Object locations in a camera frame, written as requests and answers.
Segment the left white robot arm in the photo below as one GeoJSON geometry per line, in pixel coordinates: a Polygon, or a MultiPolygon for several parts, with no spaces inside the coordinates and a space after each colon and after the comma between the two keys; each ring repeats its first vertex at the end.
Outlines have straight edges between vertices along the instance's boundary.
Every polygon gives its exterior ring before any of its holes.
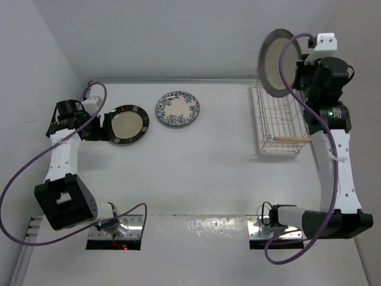
{"type": "Polygon", "coordinates": [[[56,104],[46,136],[51,140],[49,170],[35,186],[35,197],[50,226],[56,230],[99,219],[97,228],[113,233],[120,220],[113,203],[98,206],[78,175],[78,152],[82,141],[106,141],[107,129],[97,115],[102,100],[65,100],[56,104]]]}

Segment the dark rim patterned plate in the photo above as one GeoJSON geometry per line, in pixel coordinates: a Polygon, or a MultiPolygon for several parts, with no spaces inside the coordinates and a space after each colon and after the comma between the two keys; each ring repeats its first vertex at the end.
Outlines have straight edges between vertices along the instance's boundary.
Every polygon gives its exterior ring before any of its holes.
{"type": "Polygon", "coordinates": [[[149,128],[148,113],[137,105],[121,105],[110,112],[114,113],[112,131],[115,144],[132,144],[146,134],[149,128]]]}

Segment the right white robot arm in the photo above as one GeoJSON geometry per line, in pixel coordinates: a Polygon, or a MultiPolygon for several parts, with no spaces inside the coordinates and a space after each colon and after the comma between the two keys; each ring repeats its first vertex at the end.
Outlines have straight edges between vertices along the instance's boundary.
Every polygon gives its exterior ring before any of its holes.
{"type": "Polygon", "coordinates": [[[292,88],[300,91],[303,117],[312,140],[321,186],[318,211],[296,205],[276,204],[269,211],[271,227],[293,226],[308,239],[348,239],[373,226],[373,217],[364,213],[355,192],[349,142],[351,118],[340,101],[343,87],[354,69],[336,57],[308,63],[303,55],[296,62],[292,88]]]}

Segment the metallic rim cream plate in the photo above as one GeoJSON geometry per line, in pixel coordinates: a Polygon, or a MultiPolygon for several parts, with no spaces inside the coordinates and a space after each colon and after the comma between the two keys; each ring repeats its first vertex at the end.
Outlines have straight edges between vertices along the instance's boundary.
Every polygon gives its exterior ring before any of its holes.
{"type": "MultiPolygon", "coordinates": [[[[286,29],[270,32],[262,43],[258,56],[258,78],[266,92],[275,98],[283,98],[289,94],[279,72],[279,60],[283,48],[293,34],[286,29]]],[[[283,77],[292,85],[296,75],[296,62],[301,57],[301,49],[297,41],[292,42],[283,56],[283,77]]]]}

